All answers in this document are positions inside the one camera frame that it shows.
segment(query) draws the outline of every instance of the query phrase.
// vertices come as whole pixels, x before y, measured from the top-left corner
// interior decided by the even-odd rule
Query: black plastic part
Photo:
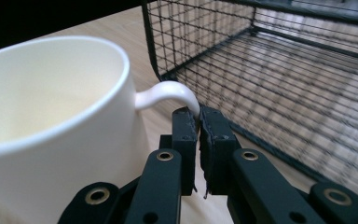
[[[101,200],[105,195],[108,195],[107,199],[105,201]],[[75,198],[65,208],[58,223],[109,223],[110,214],[116,207],[117,196],[118,187],[113,184],[98,182],[88,185],[79,191]]]
[[[182,156],[182,195],[191,195],[194,188],[197,150],[196,123],[183,107],[172,113],[172,146]]]
[[[318,183],[310,189],[309,203],[328,223],[358,224],[358,195],[335,183]]]
[[[171,134],[162,134],[159,137],[158,148],[171,148],[172,147],[172,135]]]
[[[227,208],[231,219],[235,224],[256,223],[251,205],[246,201],[241,188],[236,182],[232,182],[230,193],[227,197]]]
[[[162,148],[149,155],[126,224],[179,223],[181,163],[180,153],[172,149]]]
[[[238,149],[232,156],[231,171],[256,223],[324,223],[262,153]]]
[[[226,118],[219,110],[203,105],[200,113],[200,166],[211,194],[228,194],[228,164],[237,148],[241,146]]]

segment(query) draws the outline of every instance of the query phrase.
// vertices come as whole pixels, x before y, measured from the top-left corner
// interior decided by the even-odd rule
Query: black wire basket
[[[150,61],[231,128],[358,193],[358,1],[143,1]]]

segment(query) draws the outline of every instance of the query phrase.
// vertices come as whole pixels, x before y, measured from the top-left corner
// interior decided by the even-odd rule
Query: metal wire
[[[280,11],[260,2],[149,3],[158,77],[185,83],[234,130],[306,174],[358,193],[358,25],[345,22],[358,4],[288,1]]]

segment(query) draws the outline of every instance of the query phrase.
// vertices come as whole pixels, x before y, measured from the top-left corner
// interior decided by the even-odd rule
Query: metal screw
[[[86,195],[86,203],[96,205],[104,203],[110,196],[109,189],[107,188],[95,188],[89,191]]]
[[[324,197],[326,197],[330,202],[338,205],[349,206],[352,204],[350,196],[339,189],[325,189]]]
[[[258,160],[258,155],[251,151],[245,151],[242,153],[242,157],[247,161],[256,161]]]
[[[159,161],[170,161],[173,158],[173,154],[171,152],[160,152],[157,155],[157,159]]]

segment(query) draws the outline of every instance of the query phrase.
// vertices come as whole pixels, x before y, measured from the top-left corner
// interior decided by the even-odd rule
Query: wooden table
[[[158,83],[148,58],[145,28],[140,7],[80,24],[44,37],[60,35],[91,35],[111,40],[127,51],[137,91],[144,91]],[[158,148],[161,134],[172,132],[171,113],[174,109],[182,106],[177,102],[166,101],[141,112],[144,117],[151,149]],[[242,137],[239,137],[239,139],[243,147],[260,149]],[[263,152],[292,185],[304,191],[309,190],[313,183],[311,179],[273,158],[266,151]],[[200,169],[199,159],[197,159],[197,163],[196,187],[199,191],[193,192],[192,196],[182,197],[181,223],[232,223],[226,206],[227,197],[209,195],[207,200],[203,199],[206,183],[203,178],[203,171]],[[16,221],[0,218],[0,223],[2,222],[13,223]]]

